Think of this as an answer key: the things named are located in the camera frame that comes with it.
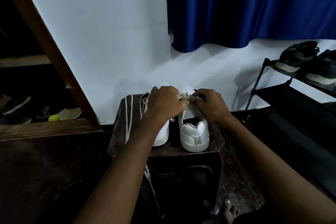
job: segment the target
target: forearm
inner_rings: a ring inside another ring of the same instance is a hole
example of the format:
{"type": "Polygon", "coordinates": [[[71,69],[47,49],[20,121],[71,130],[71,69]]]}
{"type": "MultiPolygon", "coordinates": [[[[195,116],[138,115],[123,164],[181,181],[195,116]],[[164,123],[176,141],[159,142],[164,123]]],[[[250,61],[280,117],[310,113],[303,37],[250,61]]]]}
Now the forearm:
{"type": "Polygon", "coordinates": [[[143,117],[74,223],[131,222],[146,162],[162,126],[154,117],[143,117]]]}
{"type": "Polygon", "coordinates": [[[336,205],[256,138],[236,118],[223,119],[266,200],[291,223],[333,223],[336,205]]]}

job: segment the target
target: white wall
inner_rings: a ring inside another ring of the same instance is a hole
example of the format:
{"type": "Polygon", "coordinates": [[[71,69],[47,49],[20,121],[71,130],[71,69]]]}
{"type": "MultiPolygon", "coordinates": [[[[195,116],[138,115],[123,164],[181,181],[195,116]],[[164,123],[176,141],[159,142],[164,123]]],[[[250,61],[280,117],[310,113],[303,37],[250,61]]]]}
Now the white wall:
{"type": "MultiPolygon", "coordinates": [[[[220,92],[231,110],[246,105],[264,58],[300,41],[256,39],[242,49],[205,44],[176,52],[167,32],[166,0],[33,0],[101,124],[114,122],[120,100],[152,86],[190,85],[220,92]]],[[[336,41],[320,40],[322,51],[336,41]]],[[[288,78],[267,71],[260,87],[288,78]]],[[[333,98],[298,81],[293,87],[320,102],[333,98]]],[[[267,106],[254,97],[251,108],[267,106]]]]}

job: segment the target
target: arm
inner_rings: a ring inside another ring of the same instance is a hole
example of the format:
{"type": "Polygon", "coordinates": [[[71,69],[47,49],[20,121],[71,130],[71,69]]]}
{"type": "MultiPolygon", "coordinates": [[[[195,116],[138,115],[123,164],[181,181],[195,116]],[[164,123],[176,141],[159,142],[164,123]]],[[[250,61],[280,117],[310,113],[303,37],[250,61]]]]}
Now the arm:
{"type": "Polygon", "coordinates": [[[85,202],[75,224],[130,223],[137,202],[146,162],[163,125],[185,110],[188,100],[179,101],[174,87],[154,87],[148,108],[122,152],[85,202]]]}
{"type": "Polygon", "coordinates": [[[199,95],[205,96],[205,102],[195,99],[195,105],[205,118],[217,122],[233,138],[267,202],[286,223],[336,221],[336,204],[247,130],[230,113],[219,93],[199,89],[193,94],[199,95]]]}

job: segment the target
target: foot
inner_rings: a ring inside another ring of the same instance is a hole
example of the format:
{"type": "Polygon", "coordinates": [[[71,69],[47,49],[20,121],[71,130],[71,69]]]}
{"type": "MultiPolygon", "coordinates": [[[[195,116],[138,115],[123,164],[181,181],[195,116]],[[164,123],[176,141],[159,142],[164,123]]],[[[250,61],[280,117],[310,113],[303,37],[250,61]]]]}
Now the foot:
{"type": "Polygon", "coordinates": [[[224,219],[227,224],[232,224],[234,219],[240,215],[240,210],[231,205],[231,202],[227,199],[225,200],[225,211],[224,211],[224,219]]]}

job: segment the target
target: black metal shoe rack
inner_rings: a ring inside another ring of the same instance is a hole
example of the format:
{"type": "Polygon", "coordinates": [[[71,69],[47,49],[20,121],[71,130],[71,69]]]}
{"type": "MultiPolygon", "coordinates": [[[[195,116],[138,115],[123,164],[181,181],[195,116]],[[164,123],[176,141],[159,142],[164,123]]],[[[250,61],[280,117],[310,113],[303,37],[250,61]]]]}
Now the black metal shoe rack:
{"type": "Polygon", "coordinates": [[[336,202],[336,112],[290,87],[293,78],[336,98],[336,87],[315,84],[304,74],[277,69],[265,59],[242,122],[261,141],[336,202]],[[257,90],[265,67],[290,76],[284,84],[257,90]],[[248,115],[254,95],[271,105],[271,112],[248,115]]]}

